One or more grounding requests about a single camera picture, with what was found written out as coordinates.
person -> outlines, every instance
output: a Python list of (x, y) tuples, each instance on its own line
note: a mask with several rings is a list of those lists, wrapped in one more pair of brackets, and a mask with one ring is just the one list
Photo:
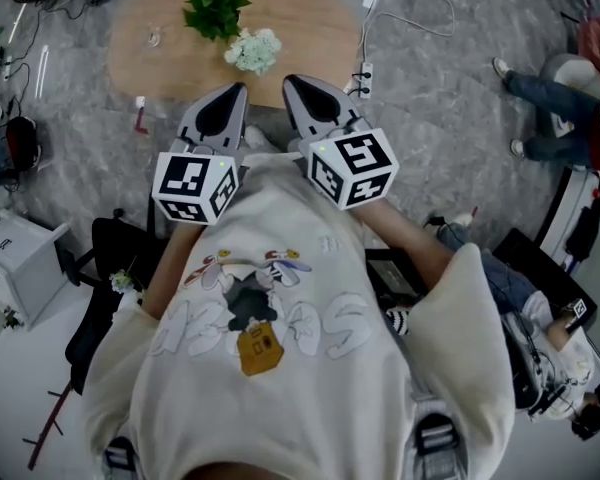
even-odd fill
[(499, 58), (493, 68), (507, 90), (538, 108), (558, 115), (574, 125), (562, 137), (534, 136), (514, 139), (511, 152), (536, 162), (560, 161), (600, 171), (600, 100), (577, 89), (537, 76), (522, 75)]
[[(453, 254), (386, 200), (341, 212), (294, 158), (247, 156), (220, 222), (178, 225), (142, 305), (119, 309), (85, 383), (91, 453), (125, 432), (151, 479), (418, 478), (417, 374), (453, 414), (466, 477), (490, 478), (515, 401), (477, 247)], [(404, 341), (360, 222), (431, 290)]]
[[(457, 251), (469, 243), (468, 227), (472, 221), (473, 216), (464, 213), (449, 222), (433, 215), (428, 223), (441, 224), (436, 238), (450, 250)], [(506, 315), (516, 311), (533, 323), (534, 345), (543, 351), (543, 386), (549, 391), (565, 386), (562, 395), (534, 419), (570, 419), (573, 433), (583, 440), (590, 439), (600, 432), (600, 390), (587, 391), (595, 361), (584, 330), (580, 327), (572, 334), (567, 330), (576, 320), (576, 313), (571, 307), (562, 308), (554, 320), (551, 303), (526, 276), (489, 251), (482, 252), (482, 265), (499, 313)]]

gray floor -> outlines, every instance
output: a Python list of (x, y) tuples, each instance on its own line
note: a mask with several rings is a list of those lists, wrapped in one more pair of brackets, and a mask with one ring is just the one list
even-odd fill
[[(345, 1), (364, 17), (362, 0)], [(533, 131), (535, 112), (504, 92), (490, 59), (499, 55), (521, 71), (538, 72), (547, 56), (565, 50), (559, 11), (571, 11), (575, 0), (451, 1), (457, 20), (451, 39), (386, 17), (376, 21), (368, 41), (374, 92), (361, 108), (384, 128), (401, 161), (393, 202), (417, 220), (434, 209), (454, 213), (477, 206), (472, 237), (494, 247), (512, 226), (535, 235), (560, 171), (509, 154), (511, 138)], [(170, 144), (187, 106), (148, 101), (149, 136), (134, 131), (134, 99), (112, 87), (106, 65), (112, 16), (122, 2), (90, 8), (76, 21), (63, 13), (49, 16), (27, 58), (32, 74), (23, 112), (39, 123), (45, 154), (15, 202), (49, 225), (67, 222), (76, 252), (90, 243), (93, 219), (116, 207), (144, 225), (156, 155)], [(81, 3), (75, 0), (72, 9)], [(0, 0), (0, 19), (10, 24), (19, 9)], [(442, 0), (380, 0), (377, 10), (434, 28), (445, 29), (449, 21)], [(27, 6), (9, 52), (24, 52), (36, 13)], [(43, 45), (50, 49), (48, 68), (43, 95), (34, 99)], [(25, 71), (1, 84), (3, 102), (20, 94)], [(283, 111), (256, 108), (250, 120), (276, 140), (291, 137)]]

oval table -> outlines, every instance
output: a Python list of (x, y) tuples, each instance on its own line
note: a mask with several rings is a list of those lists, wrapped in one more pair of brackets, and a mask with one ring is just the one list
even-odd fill
[[(128, 0), (115, 17), (108, 67), (113, 84), (131, 96), (195, 101), (211, 90), (244, 82), (254, 105), (284, 108), (288, 74), (320, 78), (344, 88), (356, 61), (360, 25), (340, 0), (250, 0), (240, 26), (272, 29), (282, 42), (263, 76), (228, 65), (228, 45), (184, 25), (186, 0)], [(150, 36), (159, 36), (157, 46)]]

potted plant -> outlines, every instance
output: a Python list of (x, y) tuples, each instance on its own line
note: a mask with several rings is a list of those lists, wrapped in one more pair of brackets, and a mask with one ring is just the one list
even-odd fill
[(240, 34), (240, 8), (249, 0), (187, 0), (193, 11), (184, 10), (187, 27), (195, 28), (202, 37), (220, 38), (225, 42)]

